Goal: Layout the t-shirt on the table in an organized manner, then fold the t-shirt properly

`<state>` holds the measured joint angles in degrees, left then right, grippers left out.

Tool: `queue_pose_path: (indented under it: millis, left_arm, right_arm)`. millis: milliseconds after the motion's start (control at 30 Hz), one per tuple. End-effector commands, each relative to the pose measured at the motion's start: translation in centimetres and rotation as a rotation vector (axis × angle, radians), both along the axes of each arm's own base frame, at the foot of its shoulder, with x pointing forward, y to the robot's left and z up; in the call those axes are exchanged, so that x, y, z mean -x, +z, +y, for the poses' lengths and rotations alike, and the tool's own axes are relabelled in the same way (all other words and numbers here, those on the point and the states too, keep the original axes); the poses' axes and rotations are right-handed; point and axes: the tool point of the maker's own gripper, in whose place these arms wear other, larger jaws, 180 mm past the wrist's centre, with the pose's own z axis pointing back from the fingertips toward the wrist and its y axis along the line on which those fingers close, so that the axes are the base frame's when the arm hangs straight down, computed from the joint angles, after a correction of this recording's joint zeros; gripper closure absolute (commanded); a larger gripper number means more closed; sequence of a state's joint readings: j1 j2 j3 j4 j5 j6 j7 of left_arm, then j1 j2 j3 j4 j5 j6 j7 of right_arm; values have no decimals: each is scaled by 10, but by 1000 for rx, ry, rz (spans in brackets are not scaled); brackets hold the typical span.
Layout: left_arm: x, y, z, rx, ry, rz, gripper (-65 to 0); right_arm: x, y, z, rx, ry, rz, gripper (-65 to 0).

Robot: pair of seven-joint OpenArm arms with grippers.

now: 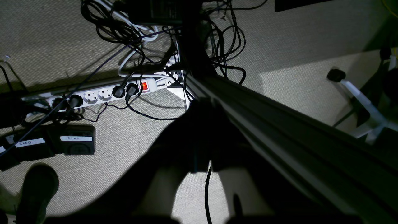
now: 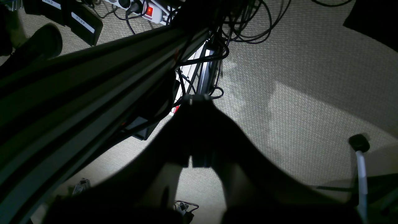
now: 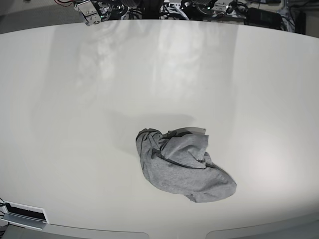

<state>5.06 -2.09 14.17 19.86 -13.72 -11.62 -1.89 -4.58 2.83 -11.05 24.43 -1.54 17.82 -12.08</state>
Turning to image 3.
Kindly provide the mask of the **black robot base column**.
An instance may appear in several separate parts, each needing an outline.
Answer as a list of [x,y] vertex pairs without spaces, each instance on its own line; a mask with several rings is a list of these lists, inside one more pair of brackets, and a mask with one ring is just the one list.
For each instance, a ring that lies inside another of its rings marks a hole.
[[143,19],[159,19],[161,0],[143,0],[144,11]]

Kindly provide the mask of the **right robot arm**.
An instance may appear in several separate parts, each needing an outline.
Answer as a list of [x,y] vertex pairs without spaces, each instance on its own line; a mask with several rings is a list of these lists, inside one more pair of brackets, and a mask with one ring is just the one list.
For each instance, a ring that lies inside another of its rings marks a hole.
[[129,10],[120,0],[74,0],[73,5],[87,26],[121,20]]

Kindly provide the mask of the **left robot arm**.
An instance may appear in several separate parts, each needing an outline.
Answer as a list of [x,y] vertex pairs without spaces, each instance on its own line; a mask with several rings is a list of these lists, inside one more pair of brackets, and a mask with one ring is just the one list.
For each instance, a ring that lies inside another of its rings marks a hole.
[[182,0],[179,9],[189,19],[213,19],[221,17],[245,18],[248,3],[239,0]]

